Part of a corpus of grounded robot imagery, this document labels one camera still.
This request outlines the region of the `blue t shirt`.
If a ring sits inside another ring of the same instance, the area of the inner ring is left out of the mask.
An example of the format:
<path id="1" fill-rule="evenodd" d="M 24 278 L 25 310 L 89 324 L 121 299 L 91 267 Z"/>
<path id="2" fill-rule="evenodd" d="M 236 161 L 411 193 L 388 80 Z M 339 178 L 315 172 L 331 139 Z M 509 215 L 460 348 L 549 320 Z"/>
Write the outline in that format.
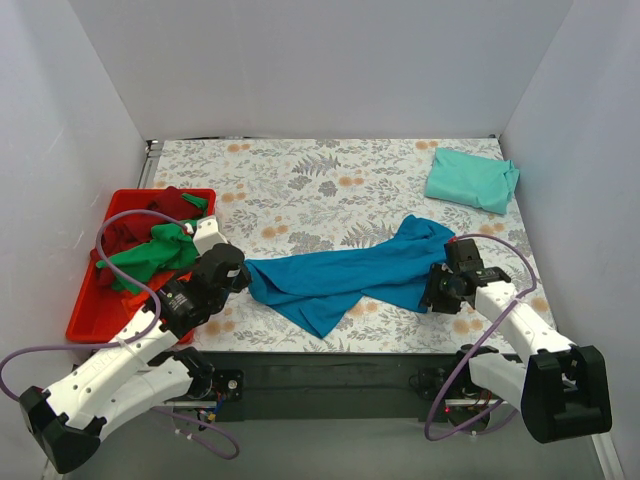
<path id="1" fill-rule="evenodd" d="M 447 227 L 409 215 L 391 239 L 370 248 L 248 260 L 249 292 L 318 338 L 364 296 L 423 313 L 431 266 L 445 260 L 453 237 Z"/>

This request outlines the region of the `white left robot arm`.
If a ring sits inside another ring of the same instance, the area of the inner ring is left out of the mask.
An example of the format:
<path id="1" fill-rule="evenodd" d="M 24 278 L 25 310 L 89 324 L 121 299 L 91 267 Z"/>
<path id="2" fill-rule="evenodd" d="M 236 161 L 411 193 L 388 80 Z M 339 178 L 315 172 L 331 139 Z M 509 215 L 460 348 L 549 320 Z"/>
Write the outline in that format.
<path id="1" fill-rule="evenodd" d="M 244 254 L 218 243 L 206 251 L 187 279 L 172 277 L 156 290 L 114 337 L 63 379 L 19 397 L 28 430 L 60 474 L 86 463 L 101 442 L 124 423 L 163 404 L 200 400 L 214 387 L 214 368 L 195 348 L 170 353 L 187 333 L 225 307 L 251 277 Z"/>

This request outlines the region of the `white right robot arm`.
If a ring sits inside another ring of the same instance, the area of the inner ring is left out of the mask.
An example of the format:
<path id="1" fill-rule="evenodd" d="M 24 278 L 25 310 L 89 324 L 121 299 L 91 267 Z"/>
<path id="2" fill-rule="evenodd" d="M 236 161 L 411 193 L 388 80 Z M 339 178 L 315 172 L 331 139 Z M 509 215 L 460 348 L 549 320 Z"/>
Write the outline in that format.
<path id="1" fill-rule="evenodd" d="M 438 313 L 468 303 L 490 327 L 466 350 L 432 401 L 429 429 L 452 387 L 464 397 L 487 391 L 520 413 L 531 436 L 545 444 L 607 433 L 612 413 L 605 359 L 551 328 L 499 267 L 485 266 L 476 235 L 454 237 L 446 260 L 429 272 L 422 302 Z"/>

